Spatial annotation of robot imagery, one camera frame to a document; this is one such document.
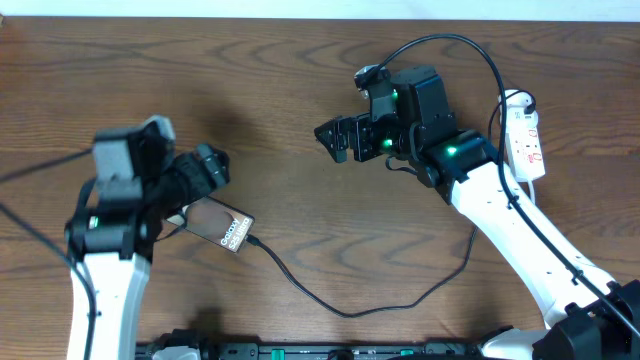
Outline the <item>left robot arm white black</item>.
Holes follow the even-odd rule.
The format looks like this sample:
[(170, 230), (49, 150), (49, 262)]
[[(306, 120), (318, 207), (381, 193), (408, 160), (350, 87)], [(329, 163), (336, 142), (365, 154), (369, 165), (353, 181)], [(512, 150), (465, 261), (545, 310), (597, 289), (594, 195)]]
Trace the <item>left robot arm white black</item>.
[(64, 235), (71, 260), (70, 359), (132, 359), (153, 248), (165, 219), (230, 181), (229, 157), (203, 143), (176, 154), (169, 118), (97, 131), (96, 175)]

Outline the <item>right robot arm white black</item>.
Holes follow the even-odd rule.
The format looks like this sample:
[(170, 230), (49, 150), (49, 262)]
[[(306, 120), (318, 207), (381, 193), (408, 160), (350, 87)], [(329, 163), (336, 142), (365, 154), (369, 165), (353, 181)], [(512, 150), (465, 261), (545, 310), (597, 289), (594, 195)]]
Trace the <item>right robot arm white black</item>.
[(636, 359), (639, 283), (619, 285), (581, 254), (499, 170), (497, 149), (458, 127), (431, 66), (390, 74), (364, 87), (370, 109), (336, 117), (314, 134), (333, 160), (380, 155), (406, 160), (418, 180), (472, 221), (534, 297), (544, 329), (500, 330), (478, 345), (496, 359)]

